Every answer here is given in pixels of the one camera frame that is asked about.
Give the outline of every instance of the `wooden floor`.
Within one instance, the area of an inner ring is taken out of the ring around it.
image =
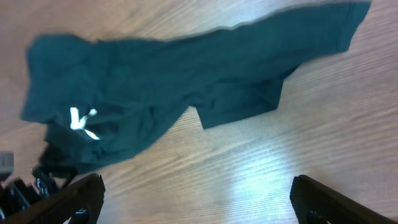
[[[45,127],[19,120],[35,35],[169,39],[304,2],[319,0],[0,0],[0,146],[15,153],[13,176],[31,181],[45,146]],[[299,174],[398,220],[398,1],[373,1],[347,53],[301,66],[277,111],[204,131],[190,108],[148,150],[98,173],[98,223],[297,223]]]

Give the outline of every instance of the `wood grain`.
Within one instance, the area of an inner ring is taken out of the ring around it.
[[[320,0],[0,0],[0,145],[14,177],[45,143],[19,120],[24,49],[43,32],[169,39],[235,26]],[[398,1],[374,0],[347,53],[301,66],[279,109],[202,130],[195,109],[137,157],[98,171],[98,223],[297,223],[289,202],[307,174],[398,220]]]

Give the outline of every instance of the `dark green shirt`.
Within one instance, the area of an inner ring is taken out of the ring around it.
[[[240,26],[171,41],[86,42],[43,35],[28,49],[30,89],[22,119],[46,123],[41,164],[80,173],[130,159],[188,106],[203,128],[278,107],[284,78],[308,60],[348,50],[370,3],[302,7]],[[71,129],[91,109],[87,133]]]

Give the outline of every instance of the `wooden surface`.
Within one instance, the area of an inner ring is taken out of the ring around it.
[[[318,0],[0,0],[0,146],[31,181],[44,126],[19,120],[24,49],[39,33],[168,39]],[[297,223],[307,174],[398,220],[398,1],[374,0],[349,52],[301,66],[279,109],[202,130],[195,109],[134,159],[98,171],[98,223]]]

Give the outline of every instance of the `dark green fabric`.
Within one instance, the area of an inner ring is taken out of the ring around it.
[[[301,63],[348,50],[370,3],[302,7],[234,30],[171,41],[86,42],[42,35],[28,49],[30,89],[22,119],[46,123],[42,164],[80,173],[130,159],[188,106],[204,128],[278,107],[284,78]],[[84,131],[70,129],[95,108]]]

